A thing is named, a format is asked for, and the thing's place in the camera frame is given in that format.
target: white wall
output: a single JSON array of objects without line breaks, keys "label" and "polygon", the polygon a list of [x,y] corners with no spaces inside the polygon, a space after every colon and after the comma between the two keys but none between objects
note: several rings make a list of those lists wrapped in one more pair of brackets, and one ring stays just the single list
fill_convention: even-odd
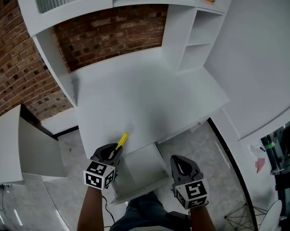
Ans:
[{"label": "white wall", "polygon": [[232,0],[205,64],[242,138],[290,106],[290,0]]}]

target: black cable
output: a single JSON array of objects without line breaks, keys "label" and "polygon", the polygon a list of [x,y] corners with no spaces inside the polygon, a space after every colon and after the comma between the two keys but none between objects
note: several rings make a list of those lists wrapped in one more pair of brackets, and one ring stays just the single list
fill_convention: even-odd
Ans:
[{"label": "black cable", "polygon": [[4,187],[3,187],[3,185],[1,185],[1,187],[2,187],[1,206],[2,206],[3,213],[6,214],[6,210],[4,207]]},{"label": "black cable", "polygon": [[10,220],[10,218],[7,216],[7,213],[6,213],[6,210],[5,210],[5,207],[4,207],[4,187],[2,185],[2,195],[1,195],[1,212],[5,215],[5,217],[9,220],[9,222],[11,222],[11,224],[13,225],[13,227],[15,228],[15,230],[18,230],[16,228],[16,226],[14,225],[14,223]]},{"label": "black cable", "polygon": [[107,199],[106,199],[103,195],[102,195],[102,198],[105,199],[105,209],[106,209],[106,211],[107,211],[108,213],[110,213],[110,215],[111,215],[111,217],[112,217],[112,219],[113,219],[113,222],[115,223],[115,219],[114,219],[112,213],[111,213],[111,212],[106,208],[106,207],[107,207]]}]

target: person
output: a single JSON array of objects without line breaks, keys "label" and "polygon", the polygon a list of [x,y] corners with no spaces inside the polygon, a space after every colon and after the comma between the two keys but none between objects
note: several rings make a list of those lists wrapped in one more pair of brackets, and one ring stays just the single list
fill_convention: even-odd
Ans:
[{"label": "person", "polygon": [[[165,217],[162,203],[154,192],[129,201],[125,215],[110,231],[189,231],[190,227]],[[206,206],[190,209],[192,231],[214,231]],[[103,231],[101,190],[88,187],[77,231]]]}]

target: black and white marker cube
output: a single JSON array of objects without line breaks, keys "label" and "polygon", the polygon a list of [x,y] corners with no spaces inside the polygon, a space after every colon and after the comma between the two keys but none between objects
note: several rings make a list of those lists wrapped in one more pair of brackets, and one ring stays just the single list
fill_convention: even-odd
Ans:
[{"label": "black and white marker cube", "polygon": [[175,197],[185,209],[204,205],[209,198],[209,185],[206,179],[178,185],[175,190]]},{"label": "black and white marker cube", "polygon": [[84,184],[100,190],[108,187],[115,178],[115,167],[92,161],[84,170]]}]

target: jeans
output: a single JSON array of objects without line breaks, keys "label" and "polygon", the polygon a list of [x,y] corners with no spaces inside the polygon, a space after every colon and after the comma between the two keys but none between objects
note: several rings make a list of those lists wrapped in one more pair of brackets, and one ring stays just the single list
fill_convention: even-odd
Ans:
[{"label": "jeans", "polygon": [[175,221],[166,218],[162,203],[154,192],[143,195],[129,202],[125,215],[119,219],[110,231],[128,231],[136,227],[162,226],[174,231],[190,231]]}]

